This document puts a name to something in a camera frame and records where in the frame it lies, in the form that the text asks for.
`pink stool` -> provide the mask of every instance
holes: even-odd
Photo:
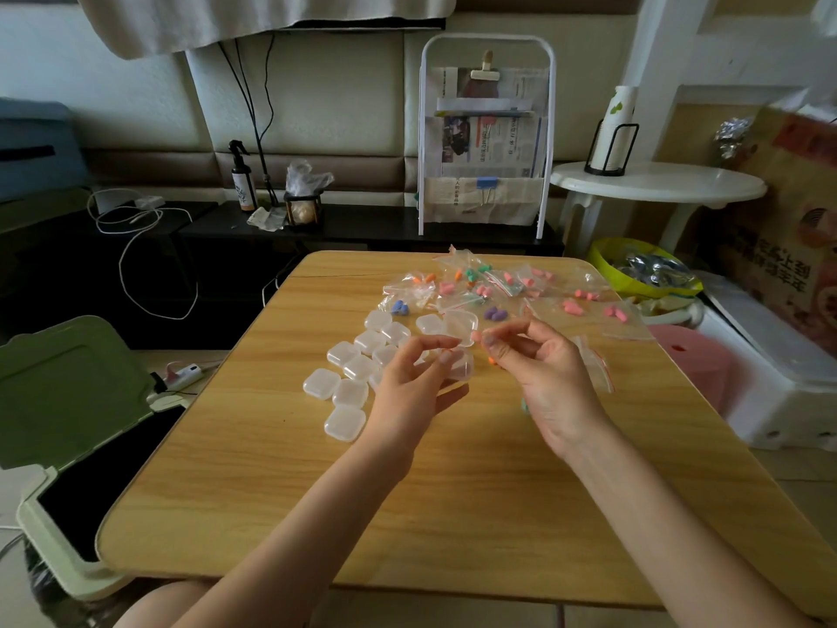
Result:
[[[704,399],[720,412],[733,361],[727,348],[682,326],[660,324],[648,329]]]

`aluminum foil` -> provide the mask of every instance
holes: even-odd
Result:
[[[697,280],[684,263],[653,253],[626,253],[612,266],[634,280],[660,288],[689,289]]]
[[[722,160],[735,158],[751,123],[752,118],[729,119],[721,123],[721,127],[715,133],[715,141],[718,144],[718,153]]]

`newspaper rack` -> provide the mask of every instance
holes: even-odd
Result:
[[[427,52],[431,44],[440,39],[472,39],[483,41],[532,41],[541,46],[549,55],[548,96],[547,96],[547,137],[541,178],[503,178],[503,177],[443,177],[427,178],[425,171],[427,115]],[[531,208],[538,209],[538,231],[536,239],[543,237],[546,222],[547,198],[549,194],[549,168],[552,167],[552,148],[555,134],[555,52],[552,46],[542,38],[532,35],[506,35],[503,33],[447,32],[440,33],[424,45],[421,54],[421,69],[418,82],[418,235],[424,235],[424,221],[427,214],[433,218],[425,206],[429,193],[440,198],[450,198],[462,211],[469,214],[469,222],[499,222],[492,216],[495,203],[514,202],[518,210],[504,208],[505,224],[522,224],[524,218],[531,220]]]

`wood grain surface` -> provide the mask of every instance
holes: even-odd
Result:
[[[302,392],[362,332],[381,287],[427,253],[322,251],[279,288],[99,531],[116,570],[221,575],[347,445]],[[559,276],[561,258],[489,256]],[[403,318],[413,328],[415,315]],[[602,401],[706,521],[804,611],[837,616],[837,557],[654,341],[579,328],[609,365]],[[604,517],[521,412],[511,376],[474,349],[469,396],[441,414],[336,584],[592,604],[658,605]],[[374,394],[370,393],[367,413]]]

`blue fabric bin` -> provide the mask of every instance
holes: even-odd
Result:
[[[67,106],[0,98],[0,201],[88,183]]]

